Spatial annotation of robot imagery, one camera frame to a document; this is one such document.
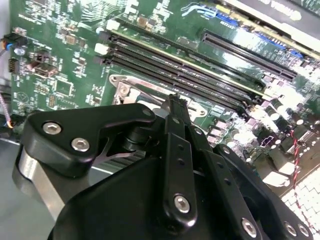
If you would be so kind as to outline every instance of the ram slot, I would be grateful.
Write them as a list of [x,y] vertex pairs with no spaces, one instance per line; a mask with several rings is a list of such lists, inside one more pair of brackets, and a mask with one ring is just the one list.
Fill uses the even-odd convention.
[[224,97],[221,97],[214,92],[207,91],[203,88],[198,88],[192,84],[189,85],[188,83],[181,81],[177,77],[166,74],[162,70],[155,70],[154,66],[148,65],[145,62],[139,62],[135,59],[129,59],[126,57],[119,58],[117,56],[109,56],[109,59],[107,59],[106,62],[108,62],[109,64],[115,64],[119,67],[130,69],[130,71],[136,72],[137,75],[145,75],[153,80],[156,80],[159,83],[177,88],[180,91],[199,96],[200,98],[208,102],[220,105],[229,111],[234,111],[241,117],[248,117],[245,108],[238,102],[232,101],[230,99],[225,99]]
[[204,31],[202,42],[215,49],[222,50],[228,54],[238,57],[254,66],[257,66],[261,70],[279,76],[284,80],[291,82],[298,75],[296,72],[276,62],[271,62],[267,58],[260,56],[257,53],[245,49],[239,45],[236,45],[227,39],[223,39],[218,35],[209,32],[208,30]]
[[190,77],[197,78],[198,83],[206,84],[207,86],[216,86],[220,89],[225,89],[226,91],[232,92],[232,95],[237,95],[239,97],[242,97],[244,99],[250,99],[250,91],[244,91],[240,87],[234,87],[229,82],[223,82],[222,80],[216,78],[215,76],[205,75],[203,72],[197,70],[196,68],[187,65],[181,61],[171,59],[165,55],[161,55],[156,51],[152,51],[150,49],[146,48],[140,48],[137,47],[134,44],[131,44],[130,42],[119,40],[117,42],[118,46],[120,48],[123,48],[124,51],[130,51],[134,52],[136,54],[142,55],[145,58],[149,56],[152,56],[152,59],[154,61],[166,64],[169,67],[172,67],[174,69],[180,70],[182,73],[189,75]]
[[121,57],[126,57],[126,58],[132,58],[136,59],[139,61],[145,61],[146,63],[152,65],[153,67],[161,69],[164,73],[167,75],[172,75],[175,76],[176,78],[179,78],[181,81],[189,82],[191,84],[200,86],[202,88],[208,89],[212,92],[218,93],[225,98],[230,98],[234,101],[238,101],[239,103],[245,102],[247,105],[251,105],[252,101],[249,99],[248,96],[239,96],[237,95],[238,91],[228,91],[222,88],[219,85],[213,85],[208,82],[204,82],[202,80],[197,79],[194,76],[188,75],[185,73],[185,71],[181,71],[181,67],[175,67],[172,66],[172,64],[164,64],[159,61],[154,60],[154,58],[146,55],[142,55],[137,52],[133,52],[131,49],[125,49],[118,47],[115,51],[115,54],[118,54],[118,56]]
[[[122,22],[124,25],[128,25],[130,26],[130,28],[132,29],[135,29],[137,31],[141,31],[141,29],[133,24],[130,24],[128,22],[125,22],[125,21],[122,21],[121,19],[119,19],[120,22]],[[114,34],[115,36],[115,42],[116,41],[126,41],[128,44],[136,44],[136,45],[139,45],[141,48],[146,48],[140,41],[136,40],[136,39],[133,39],[129,36],[126,36],[120,32],[117,32],[117,31],[112,31],[112,33]],[[169,44],[171,45],[172,47],[175,47],[177,48],[178,50],[182,50],[184,51],[185,53],[187,53],[189,55],[190,58],[192,59],[195,59],[195,58],[198,58],[198,59],[201,59],[201,60],[204,60],[203,62],[201,62],[202,64],[206,65],[207,67],[210,67],[215,73],[219,74],[219,75],[225,75],[225,76],[228,76],[229,78],[232,78],[234,80],[237,80],[239,83],[238,84],[233,84],[233,86],[239,86],[240,88],[242,89],[246,89],[246,90],[250,90],[252,92],[255,92],[256,94],[258,95],[261,95],[263,96],[264,94],[261,93],[261,92],[257,92],[255,89],[250,89],[250,87],[247,87],[245,86],[246,84],[245,83],[253,83],[256,87],[259,88],[259,91],[262,91],[264,88],[265,88],[265,84],[263,82],[261,82],[260,80],[252,77],[252,76],[249,76],[243,72],[239,72],[238,70],[232,68],[232,67],[229,67],[227,65],[224,65],[223,63],[220,63],[214,59],[211,59],[209,58],[208,56],[205,56],[204,54],[201,54],[201,53],[198,53],[196,51],[193,51],[183,45],[180,45],[176,42],[173,42],[173,41],[170,41],[162,36],[159,36],[159,35],[155,35],[155,34],[152,34],[150,32],[147,32],[147,31],[143,31],[143,35],[146,35],[148,37],[151,37],[155,40],[158,40],[158,41],[161,41],[165,44]],[[194,69],[197,69],[197,71],[201,71],[203,72],[203,69],[202,67],[193,67]],[[218,76],[215,76],[216,78],[220,78],[220,80],[224,81],[223,78],[221,77],[218,77]]]

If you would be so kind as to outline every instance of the cable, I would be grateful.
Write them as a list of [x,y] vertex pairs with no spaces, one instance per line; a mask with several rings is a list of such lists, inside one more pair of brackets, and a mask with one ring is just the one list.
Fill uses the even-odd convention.
[[5,116],[6,124],[8,125],[9,128],[13,129],[14,127],[11,124],[11,117],[10,117],[9,111],[8,111],[8,109],[6,107],[6,103],[5,103],[4,97],[2,96],[1,93],[0,93],[0,104],[1,104],[1,106],[3,108],[3,113],[4,113],[4,116]]
[[319,234],[319,230],[316,230],[316,228],[310,223],[309,219],[305,215],[305,212],[302,210],[302,207],[299,202],[298,198],[298,193],[296,190],[297,187],[297,176],[298,176],[298,165],[300,162],[300,157],[299,157],[299,148],[298,148],[298,139],[294,135],[294,130],[291,131],[290,133],[292,139],[293,139],[293,146],[294,146],[294,172],[293,172],[293,194],[295,198],[295,204],[298,207],[299,211],[301,212],[304,220],[308,224],[309,229],[314,229],[314,231]]
[[7,49],[3,49],[2,51],[0,51],[0,57],[7,51]]

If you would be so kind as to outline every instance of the silver screw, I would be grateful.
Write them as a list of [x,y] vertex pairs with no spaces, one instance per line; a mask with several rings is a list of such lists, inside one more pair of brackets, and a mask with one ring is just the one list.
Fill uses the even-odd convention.
[[257,237],[257,230],[255,226],[246,218],[242,218],[241,221],[242,227],[245,230],[245,232],[252,238]]
[[176,196],[174,198],[174,205],[183,214],[186,214],[190,211],[190,204],[183,196]]
[[226,148],[225,146],[222,148],[222,150],[226,153],[226,154],[230,154],[230,151],[228,148]]
[[43,131],[46,134],[50,134],[50,135],[56,135],[61,133],[61,127],[59,126],[59,124],[55,123],[55,122],[47,122],[43,125],[42,127]]
[[175,117],[173,117],[172,120],[173,120],[176,124],[179,124],[179,123],[180,123],[180,121],[179,121],[177,118],[175,118]]
[[143,110],[142,112],[143,112],[145,115],[147,115],[147,116],[151,116],[150,110],[145,109],[145,110]]
[[79,152],[86,152],[90,148],[89,142],[81,137],[73,139],[71,142],[71,146],[74,150]]
[[129,88],[127,86],[121,86],[119,91],[122,96],[125,96],[129,93]]
[[302,232],[303,235],[305,235],[306,237],[309,237],[308,230],[302,224],[299,223],[298,228],[299,228],[300,232]]
[[291,226],[287,221],[284,222],[284,225],[287,229],[287,231],[292,235],[292,236],[297,236],[297,232],[296,230],[294,229],[293,226]]
[[199,134],[199,135],[202,134],[202,131],[201,131],[199,128],[195,128],[194,130],[195,130],[195,132],[196,132],[197,134]]

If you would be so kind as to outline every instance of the black pcie slot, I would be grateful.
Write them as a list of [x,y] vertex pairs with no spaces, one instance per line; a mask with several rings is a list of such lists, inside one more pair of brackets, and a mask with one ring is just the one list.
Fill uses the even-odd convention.
[[121,59],[119,57],[113,56],[109,60],[107,60],[110,64],[115,64],[120,67],[128,68],[137,74],[143,74],[149,78],[156,80],[159,83],[166,84],[168,86],[172,86],[174,88],[180,89],[181,91],[185,91],[187,93],[191,93],[193,95],[199,96],[208,102],[215,103],[217,105],[223,106],[229,111],[234,111],[239,114],[239,116],[247,117],[246,111],[244,107],[235,104],[232,101],[225,101],[211,94],[204,92],[201,89],[198,89],[194,86],[189,86],[183,82],[179,82],[176,79],[171,79],[168,76],[165,76],[159,72],[152,70],[152,67],[148,67],[147,64],[139,64],[134,59],[129,61],[128,59]]
[[257,53],[245,49],[233,42],[223,39],[218,35],[205,31],[202,37],[202,42],[215,48],[220,49],[226,53],[236,56],[246,62],[259,67],[260,69],[279,76],[287,81],[292,81],[298,74],[276,62],[271,62],[269,59],[258,55]]
[[254,99],[255,95],[250,92],[249,90],[244,90],[241,87],[237,87],[232,85],[229,82],[222,81],[221,79],[217,78],[214,75],[210,75],[206,72],[199,71],[195,67],[191,65],[187,65],[181,61],[178,61],[176,59],[169,58],[168,56],[161,54],[160,52],[157,52],[155,50],[152,50],[150,48],[144,47],[143,45],[136,44],[135,42],[131,42],[128,39],[122,38],[117,35],[117,39],[115,44],[117,44],[119,47],[124,48],[131,47],[131,49],[137,48],[142,50],[143,52],[149,53],[150,55],[154,56],[155,58],[163,61],[167,65],[171,66],[172,68],[179,69],[183,73],[197,78],[198,84],[206,82],[208,85],[216,85],[219,88],[225,88],[227,91],[232,92],[232,95],[238,95],[245,99]]
[[185,53],[187,53],[188,55],[191,54],[191,55],[194,55],[198,58],[201,58],[203,60],[205,60],[206,62],[210,63],[209,67],[211,69],[213,69],[215,72],[219,73],[219,74],[223,74],[223,75],[227,75],[233,79],[236,79],[236,80],[239,80],[239,81],[250,81],[250,82],[253,82],[255,83],[257,86],[260,87],[260,90],[263,90],[264,87],[266,86],[263,82],[261,82],[260,80],[252,77],[252,76],[249,76],[243,72],[239,72],[238,70],[232,68],[232,67],[229,67],[227,65],[224,65],[223,63],[220,63],[214,59],[211,59],[209,57],[207,57],[206,55],[204,54],[201,54],[201,53],[198,53],[196,51],[193,51],[179,43],[176,43],[174,41],[171,41],[171,40],[168,40],[160,35],[156,35],[156,34],[153,34],[152,32],[148,32],[148,31],[145,31],[144,29],[132,24],[132,23],[129,23],[129,22],[126,22],[124,21],[123,19],[120,19],[120,18],[117,18],[117,21],[121,22],[121,24],[123,26],[128,26],[130,27],[131,29],[134,29],[136,30],[137,32],[143,32],[143,35],[145,36],[149,36],[151,38],[154,38],[156,40],[159,40],[165,44],[169,44],[177,49],[180,49],[182,51],[184,51]]
[[236,102],[238,102],[238,104],[243,104],[243,102],[246,102],[247,105],[252,104],[249,97],[244,98],[242,96],[236,95],[235,92],[228,92],[228,91],[225,91],[224,89],[216,87],[210,83],[199,81],[197,78],[190,76],[188,74],[185,74],[184,72],[182,72],[178,69],[172,68],[169,65],[166,65],[161,62],[150,59],[147,56],[141,55],[137,52],[132,52],[129,49],[118,47],[116,49],[115,53],[117,53],[120,58],[121,57],[122,58],[132,58],[132,59],[139,60],[141,62],[146,62],[155,68],[161,69],[161,71],[163,73],[166,73],[168,76],[169,75],[175,76],[176,78],[180,79],[180,81],[189,82],[194,85],[201,86],[204,89],[208,89],[211,92],[215,92],[215,93],[222,95],[224,98],[236,101]]

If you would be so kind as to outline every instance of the black ram slot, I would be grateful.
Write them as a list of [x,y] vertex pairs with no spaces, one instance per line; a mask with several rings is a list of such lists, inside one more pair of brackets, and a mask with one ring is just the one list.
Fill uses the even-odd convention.
[[[138,31],[138,32],[141,32],[142,29],[131,24],[131,23],[128,23],[126,21],[123,21],[122,19],[118,19],[123,25],[128,25],[130,28]],[[173,41],[170,41],[162,36],[159,36],[159,35],[155,35],[151,32],[148,32],[148,31],[143,31],[143,34],[146,35],[146,36],[149,36],[151,38],[154,38],[156,40],[159,40],[165,44],[169,44],[177,49],[180,49],[184,52],[186,52],[188,55],[193,55],[193,56],[196,56],[197,58],[200,58],[200,59],[203,59],[205,60],[206,62],[210,63],[210,65],[208,65],[211,69],[213,69],[215,72],[217,72],[218,74],[223,74],[223,75],[227,75],[229,76],[230,78],[233,78],[235,80],[238,80],[240,82],[243,82],[243,81],[250,81],[252,83],[254,83],[255,85],[257,85],[260,90],[262,91],[264,88],[265,88],[265,84],[263,82],[261,82],[260,80],[252,77],[252,76],[249,76],[243,72],[239,72],[237,71],[236,69],[232,68],[232,67],[229,67],[227,65],[224,65],[218,61],[215,61],[214,59],[211,59],[201,53],[198,53],[198,52],[195,52],[183,45],[180,45],[176,42],[173,42]],[[128,40],[127,38],[124,38],[124,37],[121,37],[115,33],[112,33],[112,35],[114,35],[116,37],[116,40],[125,40],[125,41],[130,41]]]
[[[123,47],[123,45],[118,45],[117,49],[119,51],[124,52],[124,53],[134,53],[136,55],[143,56],[144,58],[150,58],[150,57],[146,56],[146,54],[141,54],[140,52],[133,50],[134,49],[133,47],[132,48],[125,48],[125,47]],[[158,54],[156,51],[149,51],[148,49],[147,50],[143,49],[143,52],[149,53],[149,55],[153,56],[153,57],[151,57],[152,60],[157,61],[158,63],[165,64],[173,69],[177,69],[177,70],[181,71],[182,73],[186,74],[186,76],[190,76],[190,78],[192,78],[198,84],[207,86],[208,88],[214,88],[214,87],[215,87],[215,89],[219,88],[221,91],[225,91],[226,94],[231,93],[232,96],[236,95],[246,101],[251,99],[250,96],[252,96],[252,94],[249,95],[242,88],[240,88],[240,89],[236,88],[228,82],[222,82],[220,79],[217,79],[216,77],[211,77],[209,75],[205,75],[202,72],[195,70],[194,68],[192,68],[186,64],[183,64],[182,62],[179,62],[175,59],[169,59],[166,56],[162,56],[162,55]]]
[[115,64],[124,68],[128,68],[133,72],[136,72],[138,75],[143,74],[146,75],[156,81],[159,81],[159,83],[163,83],[169,86],[172,86],[174,88],[180,89],[181,91],[186,91],[187,93],[191,93],[193,95],[199,96],[200,98],[203,98],[211,103],[215,103],[217,105],[223,106],[229,111],[234,111],[238,113],[241,117],[247,117],[247,113],[242,106],[233,105],[231,102],[226,102],[224,100],[221,100],[219,98],[213,97],[210,94],[207,94],[197,88],[194,88],[192,86],[188,86],[184,83],[177,82],[176,80],[173,80],[169,77],[163,76],[159,74],[158,72],[154,72],[151,69],[149,69],[145,65],[139,65],[137,62],[130,62],[125,59],[120,59],[118,57],[111,57],[110,61],[108,61],[110,64]]
[[269,59],[258,55],[257,53],[245,49],[242,46],[236,45],[233,42],[223,39],[220,36],[204,31],[202,42],[215,48],[220,49],[228,54],[234,55],[260,69],[279,76],[280,78],[292,81],[298,74],[287,67],[284,67],[276,62],[271,62]]
[[216,91],[212,91],[211,89],[207,89],[206,87],[199,86],[196,83],[191,82],[189,79],[185,79],[183,76],[178,75],[174,71],[171,71],[171,72],[168,71],[165,66],[164,67],[160,66],[157,64],[157,62],[150,62],[147,59],[141,60],[141,59],[137,59],[135,57],[130,57],[130,56],[121,55],[121,54],[115,54],[115,56],[117,56],[118,58],[120,58],[122,60],[126,60],[128,62],[131,62],[133,64],[143,66],[144,68],[147,68],[149,71],[152,71],[152,69],[153,69],[154,73],[157,73],[157,74],[159,74],[163,77],[166,77],[170,80],[174,80],[176,83],[181,83],[186,86],[191,86],[192,88],[195,88],[195,89],[203,92],[204,94],[211,96],[212,98],[220,99],[221,101],[228,102],[229,104],[232,104],[234,106],[243,106],[243,102],[241,100],[236,100],[236,99],[233,99],[229,96],[219,94]]
[[197,78],[195,78],[193,76],[190,76],[190,75],[185,74],[184,72],[182,72],[182,71],[180,71],[178,69],[175,69],[174,67],[172,68],[172,67],[170,67],[168,65],[165,65],[165,64],[163,64],[161,62],[155,61],[152,58],[149,58],[147,56],[141,55],[141,54],[139,54],[137,52],[133,52],[132,50],[118,47],[116,49],[115,53],[119,54],[120,58],[122,56],[122,57],[125,57],[125,58],[132,58],[132,59],[137,59],[137,60],[142,61],[142,62],[146,62],[146,63],[152,65],[155,68],[161,69],[161,71],[166,73],[167,75],[175,76],[175,78],[178,79],[178,80],[180,79],[180,81],[189,82],[189,83],[192,83],[194,85],[201,86],[204,89],[209,89],[210,92],[218,93],[218,94],[222,95],[224,98],[232,99],[234,101],[237,101],[239,104],[242,104],[243,102],[246,102],[247,105],[251,105],[252,104],[252,102],[249,99],[249,97],[237,96],[235,94],[235,92],[229,92],[229,91],[224,90],[223,88],[214,86],[214,85],[212,85],[210,83],[200,81],[200,80],[198,80]]

